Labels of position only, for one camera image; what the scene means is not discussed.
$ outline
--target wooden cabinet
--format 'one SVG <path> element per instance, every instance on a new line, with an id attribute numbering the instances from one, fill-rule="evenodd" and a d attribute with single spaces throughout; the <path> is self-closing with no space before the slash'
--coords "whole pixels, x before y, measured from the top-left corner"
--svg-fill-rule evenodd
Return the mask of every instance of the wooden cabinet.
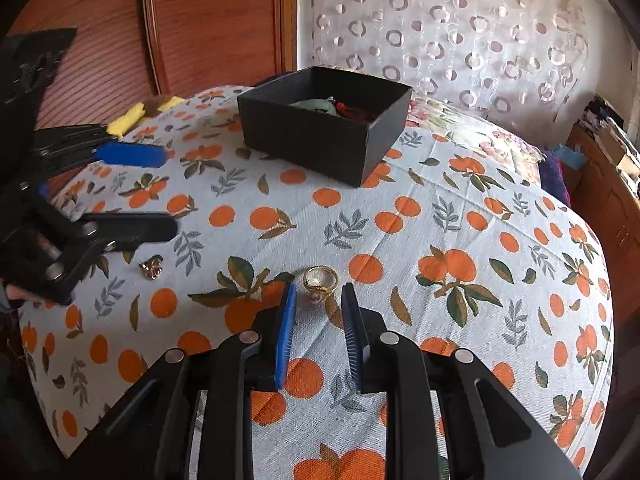
<path id="1" fill-rule="evenodd" d="M 572 208 L 600 240 L 609 274 L 614 323 L 621 326 L 640 308 L 640 201 L 620 180 L 597 143 L 579 126 L 574 126 L 567 141 L 568 146 L 576 144 L 582 146 L 590 160 L 572 193 Z"/>

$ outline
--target wall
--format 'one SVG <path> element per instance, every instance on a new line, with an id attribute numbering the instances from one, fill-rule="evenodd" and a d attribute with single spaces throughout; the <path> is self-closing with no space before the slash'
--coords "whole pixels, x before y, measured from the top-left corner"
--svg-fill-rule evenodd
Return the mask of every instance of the wall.
<path id="1" fill-rule="evenodd" d="M 318 5 L 323 5 L 325 1 L 328 0 L 316 0 L 316 14 L 321 12 Z M 549 118 L 543 118 L 533 108 L 527 109 L 528 105 L 523 105 L 521 110 L 514 110 L 517 113 L 510 118 L 512 124 L 506 121 L 501 123 L 523 137 L 529 137 L 529 140 L 537 144 L 565 140 L 571 125 L 580 116 L 584 106 L 596 91 L 609 99 L 625 119 L 630 113 L 631 50 L 620 20 L 606 0 L 571 0 L 571 2 L 572 5 L 579 4 L 584 10 L 587 30 L 585 35 L 589 42 L 588 59 L 584 60 L 584 71 L 580 74 L 580 83 L 576 86 L 575 92 L 572 92 L 566 104 L 560 107 L 558 118 L 553 123 Z M 318 37 L 314 45 L 311 37 L 314 28 L 314 9 L 311 7 L 311 0 L 299 0 L 299 3 L 299 66 L 304 67 L 317 62 L 312 59 L 312 56 L 314 47 L 318 46 Z M 431 68 L 425 68 L 424 72 L 428 75 L 430 70 Z M 415 85 L 414 81 L 407 81 L 407 83 Z M 460 106 L 455 100 L 452 103 Z M 493 117 L 490 113 L 491 110 L 488 116 L 490 120 L 500 123 L 500 119 L 504 119 L 500 116 Z M 529 115 L 527 127 L 522 124 L 523 114 Z"/>

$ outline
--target wood panel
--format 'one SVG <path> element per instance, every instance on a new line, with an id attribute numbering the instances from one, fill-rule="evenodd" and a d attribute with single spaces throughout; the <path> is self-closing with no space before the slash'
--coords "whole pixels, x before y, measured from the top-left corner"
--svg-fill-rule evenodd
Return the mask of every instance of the wood panel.
<path id="1" fill-rule="evenodd" d="M 274 0 L 154 0 L 154 7 L 173 94 L 252 85 L 281 69 Z"/>
<path id="2" fill-rule="evenodd" d="M 78 34 L 47 89 L 38 127 L 109 120 L 149 97 L 138 0 L 30 0 L 10 33 L 77 27 Z"/>

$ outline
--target yellow object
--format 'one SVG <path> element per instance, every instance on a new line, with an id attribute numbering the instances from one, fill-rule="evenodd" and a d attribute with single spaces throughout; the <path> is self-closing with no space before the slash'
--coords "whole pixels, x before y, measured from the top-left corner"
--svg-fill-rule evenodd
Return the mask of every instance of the yellow object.
<path id="1" fill-rule="evenodd" d="M 169 108 L 174 107 L 175 105 L 179 105 L 181 102 L 183 102 L 184 99 L 178 96 L 173 96 L 171 99 L 169 99 L 167 102 L 165 102 L 163 105 L 160 105 L 158 107 L 158 111 L 159 112 L 165 112 L 167 111 Z"/>
<path id="2" fill-rule="evenodd" d="M 133 105 L 127 113 L 107 124 L 107 133 L 121 139 L 144 115 L 144 105 L 137 103 Z"/>

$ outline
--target wooden door frame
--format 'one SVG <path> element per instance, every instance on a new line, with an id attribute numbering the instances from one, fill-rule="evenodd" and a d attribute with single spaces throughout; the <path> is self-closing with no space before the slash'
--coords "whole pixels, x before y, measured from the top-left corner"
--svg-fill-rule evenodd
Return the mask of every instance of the wooden door frame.
<path id="1" fill-rule="evenodd" d="M 273 0 L 276 73 L 298 67 L 298 0 Z"/>

